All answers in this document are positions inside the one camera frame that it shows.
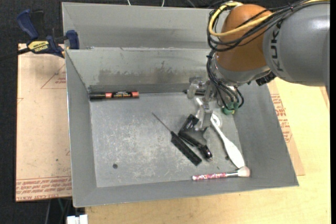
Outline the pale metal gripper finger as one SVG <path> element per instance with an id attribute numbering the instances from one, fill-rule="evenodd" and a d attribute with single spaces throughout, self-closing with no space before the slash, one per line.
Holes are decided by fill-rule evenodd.
<path id="1" fill-rule="evenodd" d="M 204 96 L 208 88 L 208 81 L 202 77 L 191 77 L 189 79 L 189 88 L 187 89 L 187 98 L 192 99 L 196 95 Z"/>
<path id="2" fill-rule="evenodd" d="M 211 124 L 213 111 L 210 109 L 199 108 L 196 114 L 198 122 L 195 125 L 197 131 L 206 130 Z"/>

